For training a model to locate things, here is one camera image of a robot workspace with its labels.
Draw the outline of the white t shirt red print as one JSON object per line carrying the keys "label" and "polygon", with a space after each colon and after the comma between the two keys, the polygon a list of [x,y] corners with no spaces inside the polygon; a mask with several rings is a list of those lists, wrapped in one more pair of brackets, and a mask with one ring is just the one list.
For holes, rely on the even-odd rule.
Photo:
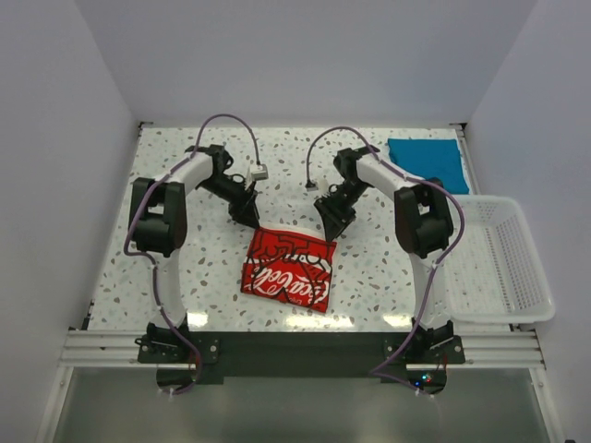
{"label": "white t shirt red print", "polygon": [[242,266],[241,292],[324,314],[336,246],[314,233],[260,227]]}

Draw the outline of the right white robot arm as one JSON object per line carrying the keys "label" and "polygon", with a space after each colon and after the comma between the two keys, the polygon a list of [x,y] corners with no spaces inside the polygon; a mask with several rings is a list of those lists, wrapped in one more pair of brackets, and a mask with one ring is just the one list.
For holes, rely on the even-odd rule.
{"label": "right white robot arm", "polygon": [[333,166],[342,182],[314,202],[326,240],[344,232],[356,219],[354,205],[367,189],[374,188],[392,201],[395,237],[411,262],[415,288],[412,328],[379,368],[409,353],[421,362],[433,362],[443,353],[444,343],[453,339],[443,260],[464,234],[461,206],[440,180],[396,168],[371,145],[339,150]]}

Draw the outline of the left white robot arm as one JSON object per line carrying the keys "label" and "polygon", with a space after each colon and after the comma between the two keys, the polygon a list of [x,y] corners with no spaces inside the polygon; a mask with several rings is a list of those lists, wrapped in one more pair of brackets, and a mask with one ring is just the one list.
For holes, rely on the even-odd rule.
{"label": "left white robot arm", "polygon": [[155,316],[149,323],[144,353],[162,354],[171,362],[201,363],[189,338],[187,309],[180,288],[180,251],[187,239],[187,196],[203,188],[228,204],[233,222],[257,229],[256,181],[228,174],[234,158],[222,145],[194,146],[170,171],[132,184],[124,254],[144,257],[151,265]]}

